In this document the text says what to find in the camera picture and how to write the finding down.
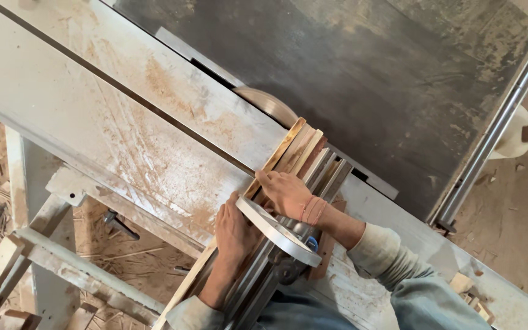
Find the dusty floor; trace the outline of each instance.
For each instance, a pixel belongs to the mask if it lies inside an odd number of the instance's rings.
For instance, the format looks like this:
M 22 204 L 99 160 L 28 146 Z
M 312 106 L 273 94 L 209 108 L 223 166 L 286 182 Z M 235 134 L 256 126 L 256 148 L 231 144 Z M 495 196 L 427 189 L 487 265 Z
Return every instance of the dusty floor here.
M 528 110 L 528 95 L 523 105 Z M 517 171 L 519 164 L 524 169 Z M 452 241 L 528 293 L 528 152 L 488 161 L 480 178 Z

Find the metal rod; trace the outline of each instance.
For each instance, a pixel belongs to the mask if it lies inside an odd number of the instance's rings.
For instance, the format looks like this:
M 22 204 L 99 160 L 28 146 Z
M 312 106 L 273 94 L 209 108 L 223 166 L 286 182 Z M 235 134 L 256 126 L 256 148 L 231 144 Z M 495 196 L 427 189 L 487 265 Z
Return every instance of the metal rod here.
M 519 77 L 515 86 L 513 86 L 507 101 L 505 101 L 499 114 L 490 125 L 490 129 L 486 133 L 484 139 L 474 152 L 466 169 L 458 178 L 455 187 L 450 192 L 448 198 L 445 200 L 436 216 L 431 220 L 430 224 L 436 222 L 444 227 L 451 227 L 453 219 L 458 213 L 459 207 L 464 202 L 464 199 L 466 199 L 468 192 L 486 164 L 488 156 L 490 156 L 496 143 L 501 139 L 502 133 L 504 133 L 504 130 L 510 123 L 510 119 L 515 114 L 517 106 L 523 101 L 527 92 L 528 63 L 523 70 L 523 74 Z

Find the metal frame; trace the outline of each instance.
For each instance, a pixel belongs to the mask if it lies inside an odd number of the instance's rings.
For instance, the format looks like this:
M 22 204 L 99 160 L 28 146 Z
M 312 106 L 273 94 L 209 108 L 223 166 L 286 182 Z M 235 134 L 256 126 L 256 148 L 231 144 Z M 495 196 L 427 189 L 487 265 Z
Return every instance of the metal frame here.
M 455 231 L 452 222 L 458 213 L 459 207 L 466 199 L 466 196 L 486 164 L 488 157 L 494 150 L 496 143 L 502 138 L 504 130 L 507 128 L 510 119 L 512 119 L 517 107 L 523 101 L 527 92 L 528 61 L 464 171 L 445 197 L 444 202 L 438 208 L 435 216 L 428 221 L 429 224 L 435 223 L 447 230 Z
M 68 200 L 55 193 L 51 194 L 29 225 L 16 229 L 11 234 L 19 238 L 25 247 L 22 255 L 1 284 L 0 307 L 28 268 L 37 265 L 45 269 L 53 280 L 83 289 L 143 324 L 153 326 L 160 312 L 165 308 L 163 304 L 49 238 L 66 214 L 71 214 L 72 206 L 81 205 L 87 197 L 83 190 L 77 189 L 74 185 L 67 185 L 66 190 L 59 191 L 59 194 L 63 197 L 68 196 Z M 79 306 L 77 302 L 65 308 L 63 315 L 60 312 L 54 314 L 62 320 L 61 323 L 55 323 L 55 329 L 66 326 L 72 312 L 75 312 Z

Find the sleeve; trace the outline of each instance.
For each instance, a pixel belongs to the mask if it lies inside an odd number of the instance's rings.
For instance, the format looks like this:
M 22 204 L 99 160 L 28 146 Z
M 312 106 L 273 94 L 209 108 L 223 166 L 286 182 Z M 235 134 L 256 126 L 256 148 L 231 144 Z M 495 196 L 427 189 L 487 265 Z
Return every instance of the sleeve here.
M 192 296 L 166 314 L 173 330 L 217 330 L 224 322 L 224 314 Z
M 393 230 L 366 224 L 362 238 L 347 254 L 360 276 L 375 278 L 392 292 L 390 303 L 401 330 L 490 330 L 431 265 L 401 246 Z

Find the metal plate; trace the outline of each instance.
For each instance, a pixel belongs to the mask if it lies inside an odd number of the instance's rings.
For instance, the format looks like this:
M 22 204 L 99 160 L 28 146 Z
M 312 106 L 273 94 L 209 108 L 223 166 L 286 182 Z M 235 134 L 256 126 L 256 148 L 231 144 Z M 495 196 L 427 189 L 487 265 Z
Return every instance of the metal plate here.
M 300 262 L 317 267 L 321 257 L 304 245 L 293 233 L 278 223 L 253 201 L 240 196 L 235 205 L 272 243 Z
M 284 128 L 291 128 L 299 119 L 288 105 L 266 92 L 246 86 L 236 87 L 233 91 L 276 119 Z

